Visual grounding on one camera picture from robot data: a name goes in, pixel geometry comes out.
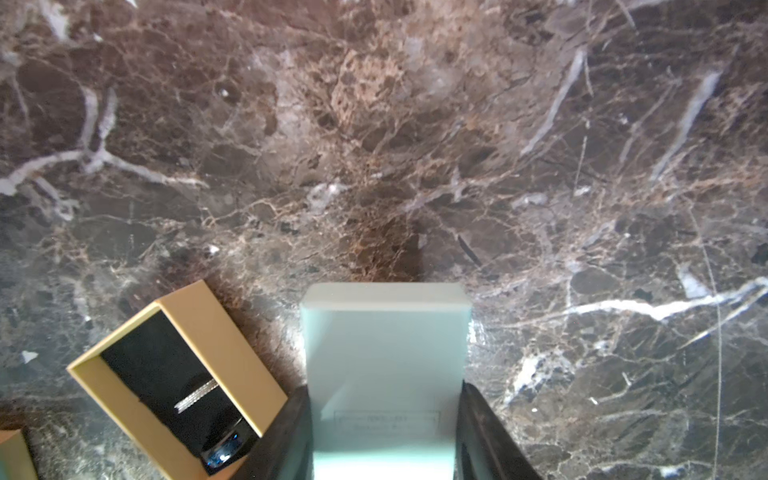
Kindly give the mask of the mint green box lid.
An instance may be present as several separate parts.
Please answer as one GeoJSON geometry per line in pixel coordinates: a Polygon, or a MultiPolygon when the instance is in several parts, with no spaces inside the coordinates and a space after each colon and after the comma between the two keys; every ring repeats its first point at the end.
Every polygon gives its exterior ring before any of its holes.
{"type": "Polygon", "coordinates": [[[455,283],[318,283],[300,303],[316,479],[450,479],[472,303],[455,283]]]}

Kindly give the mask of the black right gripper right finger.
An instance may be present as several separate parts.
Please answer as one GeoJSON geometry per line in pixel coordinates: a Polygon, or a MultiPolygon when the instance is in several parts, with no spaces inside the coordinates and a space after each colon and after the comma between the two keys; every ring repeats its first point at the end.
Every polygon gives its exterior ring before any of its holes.
{"type": "Polygon", "coordinates": [[[464,381],[456,430],[456,479],[541,480],[481,392],[464,381]]]}

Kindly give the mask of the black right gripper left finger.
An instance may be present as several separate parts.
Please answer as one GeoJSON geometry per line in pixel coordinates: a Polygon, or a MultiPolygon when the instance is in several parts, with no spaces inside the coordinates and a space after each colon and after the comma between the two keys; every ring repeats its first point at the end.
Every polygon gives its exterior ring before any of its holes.
{"type": "Polygon", "coordinates": [[[243,464],[234,480],[310,480],[313,430],[308,387],[295,389],[243,464]]]}

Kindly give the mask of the tan ring box base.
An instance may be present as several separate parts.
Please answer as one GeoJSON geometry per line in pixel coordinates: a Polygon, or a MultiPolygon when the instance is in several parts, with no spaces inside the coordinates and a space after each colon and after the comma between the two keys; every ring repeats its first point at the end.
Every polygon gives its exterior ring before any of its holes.
{"type": "Polygon", "coordinates": [[[154,300],[67,370],[167,479],[231,479],[287,399],[204,281],[154,300]]]}

